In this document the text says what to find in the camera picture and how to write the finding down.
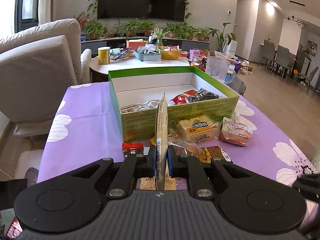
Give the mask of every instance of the white lid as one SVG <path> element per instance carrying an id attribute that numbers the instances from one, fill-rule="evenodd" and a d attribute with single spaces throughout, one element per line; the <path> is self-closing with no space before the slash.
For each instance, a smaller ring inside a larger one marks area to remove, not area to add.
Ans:
<path id="1" fill-rule="evenodd" d="M 101 47 L 101 48 L 98 48 L 98 50 L 107 50 L 107 49 L 110 49 L 110 47 Z"/>

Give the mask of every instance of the armchair armrest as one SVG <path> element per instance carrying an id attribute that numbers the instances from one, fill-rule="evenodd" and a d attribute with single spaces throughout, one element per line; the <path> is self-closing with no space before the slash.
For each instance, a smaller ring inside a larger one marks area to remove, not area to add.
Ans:
<path id="1" fill-rule="evenodd" d="M 81 54 L 81 84 L 91 83 L 90 80 L 90 61 L 91 61 L 91 49 L 85 49 Z"/>

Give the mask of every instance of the orange box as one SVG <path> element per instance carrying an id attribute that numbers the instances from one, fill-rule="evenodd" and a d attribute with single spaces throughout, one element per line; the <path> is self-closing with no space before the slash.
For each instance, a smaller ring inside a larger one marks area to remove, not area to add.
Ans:
<path id="1" fill-rule="evenodd" d="M 144 47 L 146 43 L 146 41 L 127 41 L 127 48 L 132 47 L 131 50 L 135 50 L 138 49 L 140 46 Z"/>

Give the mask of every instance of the window frame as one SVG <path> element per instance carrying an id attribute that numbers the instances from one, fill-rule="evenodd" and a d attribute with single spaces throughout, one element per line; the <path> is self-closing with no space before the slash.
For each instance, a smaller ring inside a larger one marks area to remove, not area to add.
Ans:
<path id="1" fill-rule="evenodd" d="M 37 16 L 37 18 L 22 19 L 22 6 L 23 6 L 23 0 L 16 0 L 15 17 L 14 17 L 15 33 L 39 25 L 39 15 Z"/>

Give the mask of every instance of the dining chair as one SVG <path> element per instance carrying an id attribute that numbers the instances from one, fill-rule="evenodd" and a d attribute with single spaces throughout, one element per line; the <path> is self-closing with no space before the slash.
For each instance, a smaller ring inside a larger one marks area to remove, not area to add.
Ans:
<path id="1" fill-rule="evenodd" d="M 262 60 L 265 58 L 266 59 L 266 65 L 265 65 L 264 68 L 266 68 L 268 60 L 269 60 L 270 61 L 269 62 L 269 67 L 268 67 L 268 69 L 269 69 L 271 63 L 275 61 L 275 56 L 276 56 L 275 44 L 273 42 L 271 42 L 271 41 L 264 40 L 264 46 L 263 46 L 263 49 L 262 49 L 262 59 L 260 60 L 260 62 L 259 62 L 257 67 L 259 67 L 259 65 L 261 64 Z"/>
<path id="2" fill-rule="evenodd" d="M 311 72 L 309 76 L 306 76 L 302 73 L 299 72 L 299 78 L 297 79 L 296 85 L 298 84 L 300 77 L 305 78 L 308 81 L 308 88 L 307 88 L 307 94 L 309 93 L 309 87 L 310 87 L 310 82 L 312 81 L 313 77 L 315 76 L 316 72 L 318 71 L 319 67 L 315 67 Z"/>
<path id="3" fill-rule="evenodd" d="M 283 67 L 283 70 L 282 70 L 282 76 L 281 76 L 281 80 L 284 76 L 284 72 L 291 70 L 292 67 L 289 66 L 290 64 L 290 51 L 289 49 L 285 48 L 285 47 L 282 47 L 282 46 L 278 46 L 278 50 L 277 50 L 277 57 L 276 57 L 276 60 L 275 60 L 275 65 L 273 67 L 273 69 L 271 70 L 271 73 L 273 72 L 274 68 L 276 66 L 281 66 Z"/>

